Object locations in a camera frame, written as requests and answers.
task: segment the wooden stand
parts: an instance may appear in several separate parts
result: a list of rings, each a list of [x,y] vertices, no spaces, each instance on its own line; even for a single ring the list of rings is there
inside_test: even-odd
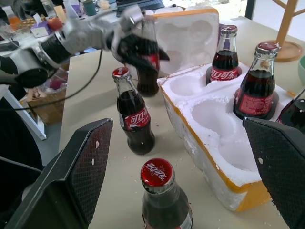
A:
[[[295,8],[298,0],[288,0],[287,5],[281,2],[280,0],[272,0],[272,1],[274,1],[276,4],[278,4],[279,6],[285,9],[282,24],[278,32],[276,41],[272,41],[275,43],[279,43],[281,47],[275,61],[290,62],[290,61],[298,60],[303,53],[302,47],[294,42],[285,41],[285,38],[288,33],[292,18],[301,13],[304,13],[305,9],[295,12]]]

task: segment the styrofoam box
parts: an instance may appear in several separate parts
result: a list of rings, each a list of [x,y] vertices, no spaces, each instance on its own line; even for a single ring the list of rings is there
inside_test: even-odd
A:
[[[270,200],[242,126],[233,113],[234,93],[249,67],[231,81],[206,85],[206,70],[216,51],[219,15],[213,8],[156,15],[158,43],[169,54],[161,62],[158,84],[168,116],[195,165],[221,203],[233,211]],[[291,100],[276,86],[275,120]]]

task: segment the beige table surface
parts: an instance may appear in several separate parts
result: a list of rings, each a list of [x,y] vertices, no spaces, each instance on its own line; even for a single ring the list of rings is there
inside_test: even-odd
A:
[[[276,38],[274,30],[250,20],[224,23],[230,22],[238,26],[238,56],[246,64],[252,63],[254,48],[259,42]],[[304,42],[289,40],[304,46]],[[67,94],[78,90],[93,75],[98,56],[99,52],[93,52],[71,59]],[[122,64],[115,61],[110,53],[103,53],[101,70],[96,79],[85,91],[67,100],[64,108],[60,149],[66,146],[79,127],[106,117],[114,121],[105,180],[89,228],[143,228],[141,213],[144,189],[139,176],[144,162],[153,157],[165,158],[173,164],[177,182],[186,192],[193,209],[193,229],[288,228],[272,203],[242,213],[230,212],[220,204],[176,135],[160,93],[154,98],[145,99],[152,117],[152,131],[156,136],[155,148],[147,156],[133,154],[119,125],[116,109],[116,86],[112,71],[119,66]],[[302,88],[297,76],[297,62],[277,63],[275,78],[276,83],[286,90],[297,92]]]

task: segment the gray robot arm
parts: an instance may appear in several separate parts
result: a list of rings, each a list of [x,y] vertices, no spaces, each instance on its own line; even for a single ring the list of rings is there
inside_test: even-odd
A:
[[[27,88],[41,85],[57,71],[60,63],[88,47],[111,50],[113,56],[123,62],[118,54],[124,52],[118,50],[120,43],[143,20],[143,14],[137,5],[132,6],[112,25],[104,19],[110,12],[87,20],[68,21],[61,31],[37,46],[0,57],[0,84],[17,83]]]

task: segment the red bottle cap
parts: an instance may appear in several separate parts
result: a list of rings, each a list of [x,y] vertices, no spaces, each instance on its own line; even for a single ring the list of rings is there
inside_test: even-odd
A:
[[[262,42],[259,43],[256,47],[256,51],[260,54],[275,54],[277,55],[278,51],[280,49],[280,46],[278,43],[274,42]]]
[[[161,158],[147,161],[141,169],[141,180],[145,188],[166,186],[172,183],[173,178],[171,163]]]
[[[112,76],[114,77],[122,77],[126,76],[129,73],[129,69],[126,67],[117,68],[112,72]]]
[[[265,50],[271,51],[273,49],[277,49],[279,46],[278,46],[278,44],[276,44],[274,42],[262,42],[262,43],[258,44],[258,47],[260,49],[265,49]]]
[[[225,26],[221,27],[220,32],[225,33],[225,34],[236,33],[237,26],[236,25],[225,25]]]

